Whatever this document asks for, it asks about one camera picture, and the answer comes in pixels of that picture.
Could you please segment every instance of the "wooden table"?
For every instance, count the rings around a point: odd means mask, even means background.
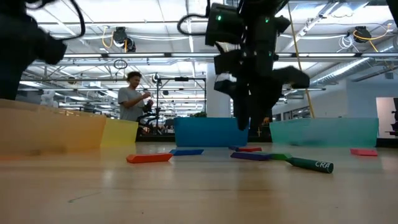
[[[349,149],[262,146],[334,162],[335,171],[231,159],[227,149],[125,161],[136,151],[168,152],[169,143],[30,156],[0,161],[0,223],[397,223],[398,151],[355,157]]]

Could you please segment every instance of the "yellow bin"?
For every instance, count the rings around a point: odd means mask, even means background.
[[[130,146],[136,142],[138,122],[106,119],[101,147]]]

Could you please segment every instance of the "plastic container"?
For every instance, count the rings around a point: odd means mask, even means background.
[[[245,146],[248,130],[240,131],[235,118],[175,118],[177,147]]]
[[[374,147],[377,118],[304,118],[272,122],[272,142],[294,146]]]

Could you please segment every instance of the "pink crayon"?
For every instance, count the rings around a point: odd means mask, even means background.
[[[350,149],[352,155],[357,156],[377,156],[376,150],[371,149]]]

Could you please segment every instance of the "ceiling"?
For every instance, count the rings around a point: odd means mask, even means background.
[[[223,3],[223,0],[215,0],[212,2]],[[67,42],[68,54],[82,53],[123,53],[123,49],[110,45],[112,31],[118,26],[127,28],[127,33],[134,40],[137,47],[137,53],[151,52],[214,52],[217,49],[205,45],[204,37],[188,38],[178,33],[177,21],[187,13],[204,14],[206,8],[205,0],[77,0],[81,11],[85,17],[86,34],[79,40],[71,40]],[[391,22],[392,16],[387,6],[365,5],[366,1],[348,1],[341,3],[327,14],[323,19],[317,19],[314,26],[311,21],[318,17],[319,12],[326,6],[326,1],[291,1],[292,18],[295,33],[300,32],[305,26],[310,26],[302,38],[298,38],[299,52],[356,52],[371,49],[370,43],[349,44],[349,47],[341,45],[342,37],[349,31],[354,31],[356,26],[366,26],[373,37],[382,36],[374,41],[378,43],[384,42],[396,33],[396,25]],[[55,4],[48,5],[45,9],[38,11],[29,11],[41,28],[56,37],[66,37],[80,33],[79,20],[72,5],[67,0],[59,0]],[[283,8],[277,16],[289,18],[287,7]],[[191,21],[192,32],[204,32],[206,30],[206,20],[194,19]],[[183,25],[183,29],[188,29],[187,25]],[[295,52],[293,46],[289,46],[292,41],[292,30],[289,27],[283,35],[277,39],[277,52]],[[224,45],[225,48],[232,49],[232,45]],[[139,65],[131,65],[124,70],[118,70],[113,67],[115,60],[103,61],[101,66],[34,66],[29,67],[25,73],[25,80],[37,80],[41,78],[52,79],[51,82],[24,82],[20,89],[28,88],[68,88],[82,89],[95,86],[98,88],[121,88],[127,86],[124,82],[124,74],[130,71],[139,71],[144,74],[141,88],[154,88],[152,76],[158,73],[162,78],[172,77],[195,77],[205,78],[206,68],[211,60],[203,60],[195,57],[186,58],[185,60],[171,61],[167,58],[152,58],[151,64],[146,65],[146,58],[132,59]],[[298,63],[293,62],[276,62],[275,68],[282,68],[288,65],[296,67]],[[311,77],[318,73],[336,65],[334,61],[311,61],[302,62],[302,68]],[[357,76],[366,75],[371,71],[363,71]],[[67,82],[58,82],[59,79],[68,77],[94,79],[100,78],[100,82],[78,82],[69,84]],[[380,77],[367,79],[366,82],[380,82]],[[192,88],[190,91],[170,91],[168,96],[160,94],[161,98],[204,98],[204,91],[201,84],[189,81],[185,83],[170,81],[164,88]],[[81,103],[84,101],[92,101],[97,103],[114,102],[113,96],[115,91],[107,91],[105,97],[99,96],[95,91],[57,91],[58,101],[63,103]],[[80,96],[81,100],[74,100],[66,96]],[[172,108],[170,100],[164,100],[170,106],[164,108]],[[202,110],[203,100],[190,100],[189,106],[195,108],[184,109],[189,107],[187,104],[176,106],[172,113],[189,114]]]

